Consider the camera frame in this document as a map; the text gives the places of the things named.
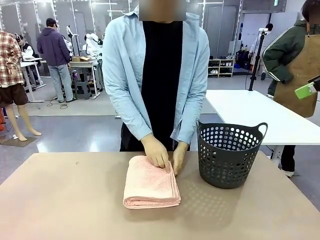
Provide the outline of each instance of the folded towel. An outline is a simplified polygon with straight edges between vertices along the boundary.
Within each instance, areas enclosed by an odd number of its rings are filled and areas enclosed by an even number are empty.
[[[146,156],[135,156],[129,162],[123,195],[128,209],[155,209],[178,206],[181,202],[176,178],[170,164],[170,173],[153,166]]]

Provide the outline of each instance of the brown apron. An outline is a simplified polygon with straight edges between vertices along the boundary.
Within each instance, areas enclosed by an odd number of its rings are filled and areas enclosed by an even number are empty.
[[[308,84],[308,80],[320,75],[320,35],[306,35],[303,50],[286,67],[294,78],[286,84],[277,83],[274,101],[304,118],[312,117],[315,113],[318,94],[300,100],[295,90]]]

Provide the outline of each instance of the beige tabletop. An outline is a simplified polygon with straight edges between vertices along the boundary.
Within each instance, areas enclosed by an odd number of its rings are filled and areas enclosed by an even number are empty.
[[[177,178],[181,204],[123,206],[120,152],[37,153],[0,185],[1,240],[316,240],[320,213],[259,152],[244,186],[204,182],[197,152]]]

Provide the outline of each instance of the plaid shirt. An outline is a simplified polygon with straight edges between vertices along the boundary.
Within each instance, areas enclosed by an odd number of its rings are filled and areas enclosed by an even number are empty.
[[[0,30],[0,86],[25,82],[20,58],[22,53],[15,37],[11,33]],[[13,77],[9,70],[16,71],[16,76]]]

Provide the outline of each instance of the person in purple hoodie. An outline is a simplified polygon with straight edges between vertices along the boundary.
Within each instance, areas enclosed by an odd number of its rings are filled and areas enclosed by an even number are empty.
[[[48,64],[59,103],[65,101],[61,90],[60,79],[64,86],[66,102],[70,103],[76,100],[73,97],[71,78],[68,70],[68,68],[70,68],[70,55],[65,40],[62,35],[57,32],[57,29],[56,20],[48,18],[46,20],[46,28],[42,30],[37,39],[36,47]]]

